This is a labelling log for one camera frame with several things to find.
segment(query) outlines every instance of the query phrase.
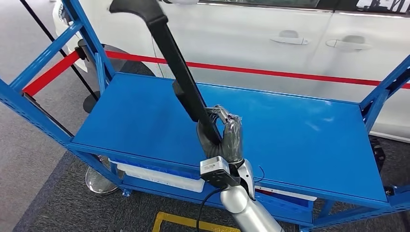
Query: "red barrier rope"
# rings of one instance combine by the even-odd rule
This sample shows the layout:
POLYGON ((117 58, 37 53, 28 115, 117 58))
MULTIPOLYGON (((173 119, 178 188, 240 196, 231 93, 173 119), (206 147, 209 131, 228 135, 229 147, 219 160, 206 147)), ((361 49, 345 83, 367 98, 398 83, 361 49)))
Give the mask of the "red barrier rope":
POLYGON ((23 92, 28 93, 30 96, 34 96, 38 91, 43 89, 51 81, 53 81, 58 75, 64 72, 68 67, 74 64, 80 57, 77 52, 71 52, 68 56, 64 57, 51 69, 43 73, 39 78, 30 83, 23 89, 23 92))
MULTIPOLYGON (((143 62, 152 62, 166 64, 166 60, 162 58, 153 58, 139 55, 125 54, 121 52, 106 51, 106 54, 109 58, 114 59, 125 59, 132 61, 143 61, 143 62)), ((380 84, 380 81, 375 80, 362 80, 362 79, 353 79, 345 77, 334 77, 334 76, 322 76, 322 75, 312 75, 312 74, 302 74, 302 73, 292 73, 292 72, 277 72, 277 71, 268 71, 268 70, 259 70, 259 69, 247 69, 239 67, 230 67, 216 64, 202 64, 196 62, 186 62, 189 67, 193 68, 202 68, 202 69, 213 69, 213 70, 222 70, 222 71, 231 71, 231 72, 241 72, 241 73, 252 73, 252 74, 261 74, 261 75, 270 75, 270 76, 281 76, 281 77, 291 77, 298 79, 306 80, 315 80, 315 81, 328 81, 336 83, 347 83, 347 84, 357 84, 357 85, 366 85, 366 86, 377 86, 380 84)), ((410 89, 410 84, 405 84, 402 88, 410 89)))

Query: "wire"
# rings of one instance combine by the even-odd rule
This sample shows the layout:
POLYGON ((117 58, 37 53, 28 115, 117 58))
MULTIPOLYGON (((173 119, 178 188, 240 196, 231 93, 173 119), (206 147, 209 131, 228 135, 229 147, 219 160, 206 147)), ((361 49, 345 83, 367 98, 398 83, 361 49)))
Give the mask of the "wire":
POLYGON ((196 219, 196 231, 199 232, 199 219, 201 217, 201 211, 202 208, 205 204, 205 202, 208 200, 208 198, 210 198, 212 195, 214 195, 215 193, 221 192, 222 190, 226 189, 227 186, 221 187, 221 188, 217 188, 216 190, 210 192, 202 201, 201 206, 199 207, 199 213, 198 213, 198 218, 196 219))
POLYGON ((265 171, 263 170, 263 168, 262 168, 260 165, 259 165, 259 168, 262 170, 263 176, 262 176, 262 178, 261 178, 260 180, 255 181, 254 184, 256 184, 256 183, 258 183, 258 182, 261 182, 261 181, 265 178, 265 171))

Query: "car body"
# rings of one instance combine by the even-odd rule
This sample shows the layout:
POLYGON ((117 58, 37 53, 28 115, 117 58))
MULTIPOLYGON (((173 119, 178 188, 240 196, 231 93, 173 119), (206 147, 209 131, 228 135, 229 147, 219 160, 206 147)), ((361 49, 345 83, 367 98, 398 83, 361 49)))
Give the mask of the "car body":
MULTIPOLYGON (((100 42, 162 58, 144 21, 132 14, 110 14, 111 1, 80 0, 100 42)), ((374 86, 338 83, 332 77, 381 81, 410 54, 410 32, 405 30, 410 0, 393 7, 392 2, 397 1, 163 0, 160 5, 186 61, 329 77, 317 81, 190 68, 198 82, 360 102, 374 86)), ((62 11, 57 1, 57 35, 68 25, 62 11)), ((80 38, 77 34, 67 43, 69 51, 80 38)), ((86 70, 82 61, 76 64, 86 70)), ((173 78, 167 65, 144 65, 158 77, 173 78)), ((390 98, 372 134, 410 142, 409 100, 407 89, 390 98)))

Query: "car window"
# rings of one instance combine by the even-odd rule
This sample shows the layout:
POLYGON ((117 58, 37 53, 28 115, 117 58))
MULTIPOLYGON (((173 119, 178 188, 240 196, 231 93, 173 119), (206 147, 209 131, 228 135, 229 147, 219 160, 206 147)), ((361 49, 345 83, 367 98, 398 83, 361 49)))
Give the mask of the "car window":
POLYGON ((244 3, 268 6, 316 8, 320 0, 204 0, 203 2, 244 3))
POLYGON ((410 0, 359 0, 356 4, 357 11, 407 14, 410 0))

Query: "blue shelf surface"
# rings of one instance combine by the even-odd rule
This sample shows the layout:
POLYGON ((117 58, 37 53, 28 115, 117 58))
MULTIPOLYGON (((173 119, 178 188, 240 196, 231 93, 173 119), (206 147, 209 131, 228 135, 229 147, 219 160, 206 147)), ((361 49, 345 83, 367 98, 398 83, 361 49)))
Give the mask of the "blue shelf surface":
MULTIPOLYGON (((70 148, 195 175, 205 155, 172 79, 116 73, 70 148)), ((240 115, 261 186, 369 207, 388 205, 359 105, 198 84, 208 106, 240 115)))

